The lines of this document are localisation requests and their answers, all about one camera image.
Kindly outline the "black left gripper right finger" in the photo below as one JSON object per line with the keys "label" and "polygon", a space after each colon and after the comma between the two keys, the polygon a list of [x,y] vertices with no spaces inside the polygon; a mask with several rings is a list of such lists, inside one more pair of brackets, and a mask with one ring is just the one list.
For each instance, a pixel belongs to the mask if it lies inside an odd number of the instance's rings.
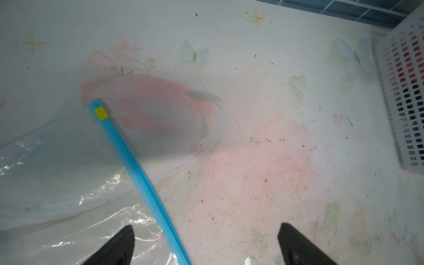
{"label": "black left gripper right finger", "polygon": [[289,223],[281,224],[278,242],[286,265],[337,265]]}

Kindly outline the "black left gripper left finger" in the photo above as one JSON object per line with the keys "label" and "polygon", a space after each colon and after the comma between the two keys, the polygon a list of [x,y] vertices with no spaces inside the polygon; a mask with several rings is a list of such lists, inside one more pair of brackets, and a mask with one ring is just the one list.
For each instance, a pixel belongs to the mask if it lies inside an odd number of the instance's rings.
{"label": "black left gripper left finger", "polygon": [[134,230],[131,225],[127,225],[82,264],[130,265],[134,247]]}

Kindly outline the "clear zip top bag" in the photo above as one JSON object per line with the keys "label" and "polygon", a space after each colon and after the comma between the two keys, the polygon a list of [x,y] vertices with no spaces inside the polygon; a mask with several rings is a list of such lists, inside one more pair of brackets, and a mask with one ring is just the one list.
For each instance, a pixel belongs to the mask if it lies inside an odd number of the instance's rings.
{"label": "clear zip top bag", "polygon": [[220,137],[225,106],[153,76],[82,85],[83,108],[1,147],[1,264],[82,265],[131,225],[131,265],[188,265],[157,183]]}

